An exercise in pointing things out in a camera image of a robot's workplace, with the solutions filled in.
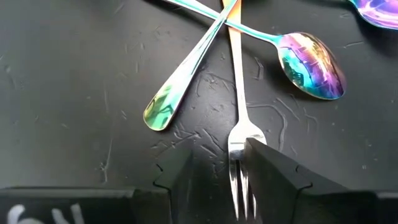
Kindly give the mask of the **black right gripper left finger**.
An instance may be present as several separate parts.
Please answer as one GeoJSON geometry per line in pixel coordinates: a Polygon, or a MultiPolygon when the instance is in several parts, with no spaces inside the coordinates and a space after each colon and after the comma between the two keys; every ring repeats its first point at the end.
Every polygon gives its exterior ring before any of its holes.
{"type": "Polygon", "coordinates": [[[178,224],[186,220],[192,187],[193,140],[162,152],[147,172],[151,187],[134,191],[136,223],[178,224]]]}

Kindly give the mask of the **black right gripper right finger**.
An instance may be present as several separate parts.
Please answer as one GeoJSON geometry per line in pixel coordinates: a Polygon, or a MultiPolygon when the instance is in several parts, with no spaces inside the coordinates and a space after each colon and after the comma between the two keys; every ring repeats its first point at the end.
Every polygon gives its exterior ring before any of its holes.
{"type": "Polygon", "coordinates": [[[376,196],[350,190],[254,138],[244,165],[265,223],[376,223],[376,196]]]}

